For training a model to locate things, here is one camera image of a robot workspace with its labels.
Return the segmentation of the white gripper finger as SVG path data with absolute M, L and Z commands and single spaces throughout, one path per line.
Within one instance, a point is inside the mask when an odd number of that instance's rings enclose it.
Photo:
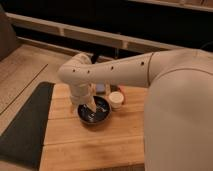
M 94 104 L 88 104 L 87 105 L 87 108 L 92 112 L 92 113 L 96 113 L 96 105 L 94 105 Z

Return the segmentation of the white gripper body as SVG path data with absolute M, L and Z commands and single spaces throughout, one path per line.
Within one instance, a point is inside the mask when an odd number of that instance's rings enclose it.
M 76 105 L 89 104 L 92 101 L 92 93 L 88 84 L 70 85 L 70 99 Z

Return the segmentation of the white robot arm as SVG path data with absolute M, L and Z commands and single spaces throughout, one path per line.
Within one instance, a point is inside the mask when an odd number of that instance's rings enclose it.
M 74 104 L 91 101 L 91 83 L 148 89 L 146 171 L 213 171 L 213 52 L 186 48 L 98 64 L 80 53 L 58 74 Z

